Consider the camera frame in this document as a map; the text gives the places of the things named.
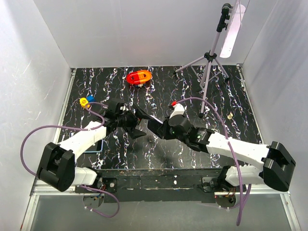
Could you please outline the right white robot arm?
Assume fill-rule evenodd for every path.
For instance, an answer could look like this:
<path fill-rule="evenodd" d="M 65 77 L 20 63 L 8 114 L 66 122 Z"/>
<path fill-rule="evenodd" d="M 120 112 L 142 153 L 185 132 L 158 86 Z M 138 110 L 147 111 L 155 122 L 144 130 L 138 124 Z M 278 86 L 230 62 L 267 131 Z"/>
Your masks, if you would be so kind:
<path fill-rule="evenodd" d="M 195 127 L 183 115 L 175 115 L 163 122 L 151 119 L 147 128 L 161 139 L 177 139 L 194 151 L 236 157 L 245 162 L 246 166 L 223 167 L 217 179 L 218 187 L 223 191 L 241 184 L 265 184 L 277 191 L 289 190 L 296 162 L 280 142 L 266 145 L 227 139 L 211 129 Z"/>

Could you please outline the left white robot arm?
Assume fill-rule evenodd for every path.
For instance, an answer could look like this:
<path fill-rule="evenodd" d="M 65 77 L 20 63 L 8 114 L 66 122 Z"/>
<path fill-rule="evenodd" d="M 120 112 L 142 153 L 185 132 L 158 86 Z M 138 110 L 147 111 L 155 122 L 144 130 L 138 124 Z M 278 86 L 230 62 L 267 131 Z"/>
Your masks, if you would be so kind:
<path fill-rule="evenodd" d="M 43 151 L 37 177 L 60 192 L 71 186 L 85 185 L 91 192 L 98 192 L 103 185 L 103 178 L 91 167 L 78 167 L 77 159 L 92 145 L 103 140 L 117 128 L 125 130 L 131 138 L 137 139 L 146 133 L 136 129 L 141 120 L 156 121 L 137 105 L 134 111 L 124 103 L 110 105 L 103 113 L 96 113 L 96 118 L 75 135 L 58 144 L 48 143 Z"/>

